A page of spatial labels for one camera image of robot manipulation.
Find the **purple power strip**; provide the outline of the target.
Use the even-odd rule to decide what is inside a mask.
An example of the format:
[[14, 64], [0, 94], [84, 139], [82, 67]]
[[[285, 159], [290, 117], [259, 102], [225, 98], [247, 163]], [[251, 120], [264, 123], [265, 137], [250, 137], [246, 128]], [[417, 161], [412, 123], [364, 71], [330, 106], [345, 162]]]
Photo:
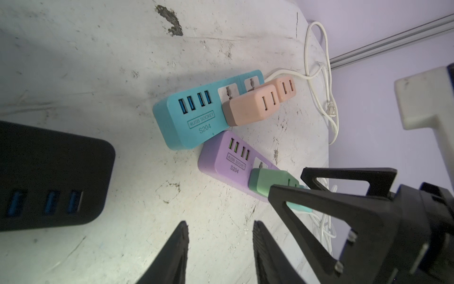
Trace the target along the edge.
[[247, 144], [232, 131], [223, 131], [203, 143], [198, 160], [201, 172], [260, 201], [267, 198], [249, 189], [249, 179], [254, 168], [278, 167]]

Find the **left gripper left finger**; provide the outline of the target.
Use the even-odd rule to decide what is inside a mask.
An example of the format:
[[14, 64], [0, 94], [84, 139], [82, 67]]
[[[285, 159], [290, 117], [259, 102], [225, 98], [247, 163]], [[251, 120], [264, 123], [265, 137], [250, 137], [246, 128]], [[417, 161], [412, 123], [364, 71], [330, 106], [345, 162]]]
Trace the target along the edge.
[[188, 225], [181, 221], [137, 283], [185, 284], [188, 248]]

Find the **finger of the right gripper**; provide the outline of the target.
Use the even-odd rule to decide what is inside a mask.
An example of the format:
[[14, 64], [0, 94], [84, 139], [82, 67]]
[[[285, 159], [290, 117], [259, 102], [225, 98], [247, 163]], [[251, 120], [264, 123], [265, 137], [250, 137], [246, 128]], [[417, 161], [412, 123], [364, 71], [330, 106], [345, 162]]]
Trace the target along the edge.
[[367, 195], [388, 195], [396, 176], [393, 168], [304, 168], [301, 179], [310, 189], [320, 191], [328, 189], [319, 178], [365, 181], [369, 183]]
[[[398, 231], [398, 208], [390, 201], [289, 186], [272, 186], [268, 200], [300, 246], [322, 284], [390, 284], [398, 269], [388, 259]], [[287, 206], [300, 203], [347, 222], [356, 238], [334, 259]]]

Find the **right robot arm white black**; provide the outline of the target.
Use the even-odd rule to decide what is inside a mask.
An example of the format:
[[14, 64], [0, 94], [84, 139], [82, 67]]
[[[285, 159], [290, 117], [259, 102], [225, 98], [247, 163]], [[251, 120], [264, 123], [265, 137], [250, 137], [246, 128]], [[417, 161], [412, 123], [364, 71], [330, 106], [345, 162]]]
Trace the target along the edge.
[[[454, 184], [454, 64], [395, 82], [405, 130], [432, 128]], [[321, 284], [453, 284], [454, 197], [422, 183], [390, 191], [391, 168], [304, 168], [310, 189], [273, 185], [268, 200], [289, 229]], [[365, 181], [365, 196], [338, 194], [317, 178]], [[351, 230], [336, 260], [286, 202], [309, 206], [344, 220]], [[259, 284], [305, 284], [261, 221], [253, 245]]]

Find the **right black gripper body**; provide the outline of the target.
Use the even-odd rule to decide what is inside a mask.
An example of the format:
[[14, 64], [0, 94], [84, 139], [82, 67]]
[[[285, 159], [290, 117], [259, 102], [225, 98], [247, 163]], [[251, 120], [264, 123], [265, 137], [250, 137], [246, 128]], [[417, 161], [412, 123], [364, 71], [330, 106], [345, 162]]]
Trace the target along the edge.
[[[386, 201], [398, 208], [400, 218], [387, 256], [398, 269], [391, 284], [453, 283], [454, 198], [451, 193], [430, 183], [422, 183], [419, 189], [402, 185]], [[356, 236], [351, 228], [344, 248]]]

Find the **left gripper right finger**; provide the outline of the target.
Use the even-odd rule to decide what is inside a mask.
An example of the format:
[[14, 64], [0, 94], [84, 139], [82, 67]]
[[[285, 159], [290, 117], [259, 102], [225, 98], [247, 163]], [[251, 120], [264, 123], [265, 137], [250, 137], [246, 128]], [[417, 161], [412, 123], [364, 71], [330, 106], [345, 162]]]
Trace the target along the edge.
[[259, 284], [304, 284], [261, 221], [254, 221], [253, 248]]

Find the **teal plug adapter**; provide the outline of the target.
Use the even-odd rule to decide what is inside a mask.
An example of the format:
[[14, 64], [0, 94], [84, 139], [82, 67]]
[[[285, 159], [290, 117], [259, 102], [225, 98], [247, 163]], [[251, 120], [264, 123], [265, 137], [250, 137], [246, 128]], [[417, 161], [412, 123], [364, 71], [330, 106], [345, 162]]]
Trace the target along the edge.
[[[298, 185], [297, 187], [301, 188], [301, 189], [309, 189], [309, 187], [307, 187], [306, 185]], [[287, 206], [289, 208], [297, 210], [299, 212], [304, 212], [304, 213], [312, 213], [313, 212], [313, 209], [305, 207], [305, 206], [300, 205], [300, 204], [296, 204], [296, 203], [292, 203], [292, 202], [286, 202], [286, 204], [287, 204]]]

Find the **green plug adapter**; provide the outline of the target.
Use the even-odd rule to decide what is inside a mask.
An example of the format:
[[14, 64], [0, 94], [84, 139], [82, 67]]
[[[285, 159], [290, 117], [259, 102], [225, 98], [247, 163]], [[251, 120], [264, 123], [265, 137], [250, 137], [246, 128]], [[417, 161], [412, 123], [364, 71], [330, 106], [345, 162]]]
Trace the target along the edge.
[[273, 185], [298, 187], [300, 183], [285, 170], [254, 168], [251, 171], [248, 186], [256, 194], [267, 198]]

